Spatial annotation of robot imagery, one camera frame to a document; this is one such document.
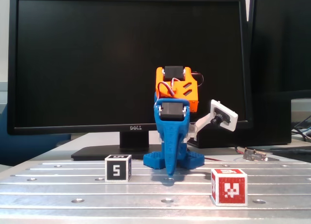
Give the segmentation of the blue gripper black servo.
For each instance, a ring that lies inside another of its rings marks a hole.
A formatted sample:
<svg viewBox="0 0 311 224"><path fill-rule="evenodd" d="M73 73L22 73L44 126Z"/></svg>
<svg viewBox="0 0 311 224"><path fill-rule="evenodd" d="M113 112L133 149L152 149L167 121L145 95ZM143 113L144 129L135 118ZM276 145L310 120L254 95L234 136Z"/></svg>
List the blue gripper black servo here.
<svg viewBox="0 0 311 224"><path fill-rule="evenodd" d="M190 103L185 99L158 99L154 104L157 131L162 140L161 160L168 177L186 157L184 138L189 131Z"/></svg>

